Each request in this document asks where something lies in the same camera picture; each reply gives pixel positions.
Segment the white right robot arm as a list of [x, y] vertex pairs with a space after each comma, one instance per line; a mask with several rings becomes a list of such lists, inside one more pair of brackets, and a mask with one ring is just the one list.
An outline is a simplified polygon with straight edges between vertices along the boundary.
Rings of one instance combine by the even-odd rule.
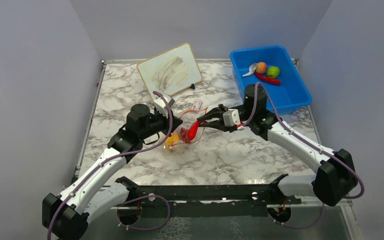
[[243, 104], [226, 107], [219, 104], [197, 118], [200, 127], [223, 132], [251, 132], [294, 155], [311, 170], [310, 175], [282, 175], [270, 184], [269, 199], [280, 204], [288, 197], [316, 197], [323, 204], [335, 206], [362, 181], [356, 174], [351, 154], [320, 145], [294, 130], [279, 116], [276, 108], [268, 110], [273, 101], [261, 83], [245, 87]]

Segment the peach fruit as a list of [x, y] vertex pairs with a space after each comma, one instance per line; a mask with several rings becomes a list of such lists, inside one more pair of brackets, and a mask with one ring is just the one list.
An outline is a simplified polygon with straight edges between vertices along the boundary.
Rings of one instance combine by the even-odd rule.
[[265, 62], [258, 62], [256, 65], [255, 72], [263, 75], [266, 73], [267, 68], [268, 68], [268, 66]]

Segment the red chili pepper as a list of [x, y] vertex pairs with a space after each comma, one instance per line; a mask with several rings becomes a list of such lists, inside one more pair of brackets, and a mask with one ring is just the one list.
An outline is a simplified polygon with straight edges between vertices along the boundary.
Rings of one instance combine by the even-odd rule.
[[200, 127], [200, 125], [201, 125], [201, 122], [197, 120], [190, 126], [189, 132], [188, 132], [188, 137], [190, 140], [193, 140], [196, 137], [198, 128]]
[[274, 85], [274, 86], [279, 86], [281, 84], [281, 81], [276, 78], [271, 78], [258, 72], [255, 72], [254, 75], [256, 76], [257, 79], [259, 79], [264, 83]]

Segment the yellow bell pepper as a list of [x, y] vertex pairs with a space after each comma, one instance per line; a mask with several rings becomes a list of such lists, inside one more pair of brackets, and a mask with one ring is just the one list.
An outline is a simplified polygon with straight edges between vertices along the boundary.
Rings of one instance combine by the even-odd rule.
[[173, 132], [164, 142], [164, 148], [166, 150], [171, 150], [172, 147], [181, 140], [177, 132]]

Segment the green lime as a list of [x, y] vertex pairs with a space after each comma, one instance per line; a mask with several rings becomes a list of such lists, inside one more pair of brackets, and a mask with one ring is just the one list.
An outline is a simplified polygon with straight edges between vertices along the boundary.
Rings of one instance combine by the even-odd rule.
[[280, 68], [277, 66], [270, 66], [266, 70], [266, 75], [269, 78], [273, 78], [273, 79], [276, 79], [280, 75], [280, 73], [281, 73]]

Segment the red grape bunch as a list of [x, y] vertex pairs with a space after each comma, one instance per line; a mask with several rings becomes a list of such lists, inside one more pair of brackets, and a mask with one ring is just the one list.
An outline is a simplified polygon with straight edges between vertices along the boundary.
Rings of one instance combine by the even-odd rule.
[[186, 143], [186, 144], [190, 144], [192, 141], [190, 140], [189, 138], [189, 129], [186, 129], [184, 127], [181, 127], [180, 128], [180, 139]]

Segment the white mushroom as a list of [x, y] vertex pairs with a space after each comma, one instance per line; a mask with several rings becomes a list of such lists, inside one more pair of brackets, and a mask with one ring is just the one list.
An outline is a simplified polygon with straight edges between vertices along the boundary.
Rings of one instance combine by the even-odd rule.
[[255, 70], [257, 69], [257, 67], [258, 67], [257, 62], [252, 63], [248, 68], [248, 72], [243, 74], [242, 77], [248, 77], [248, 76], [253, 75], [255, 73]]

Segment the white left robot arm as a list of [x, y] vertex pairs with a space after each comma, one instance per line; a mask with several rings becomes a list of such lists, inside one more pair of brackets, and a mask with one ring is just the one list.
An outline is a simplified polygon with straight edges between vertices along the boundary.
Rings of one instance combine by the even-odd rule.
[[144, 140], [158, 133], [169, 136], [183, 121], [156, 105], [150, 112], [145, 104], [135, 104], [126, 123], [110, 139], [107, 148], [77, 181], [61, 193], [49, 193], [42, 201], [42, 225], [62, 240], [79, 240], [89, 224], [117, 204], [132, 205], [137, 191], [119, 182], [102, 191], [102, 186], [137, 153], [145, 152]]

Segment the clear zip bag orange zipper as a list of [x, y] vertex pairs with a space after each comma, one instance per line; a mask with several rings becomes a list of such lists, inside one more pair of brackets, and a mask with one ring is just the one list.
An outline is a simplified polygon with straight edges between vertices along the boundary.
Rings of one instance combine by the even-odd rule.
[[202, 130], [199, 137], [197, 137], [199, 129], [199, 122], [195, 121], [189, 128], [180, 127], [164, 142], [163, 148], [172, 151], [178, 145], [192, 145], [197, 143], [204, 134], [205, 129]]

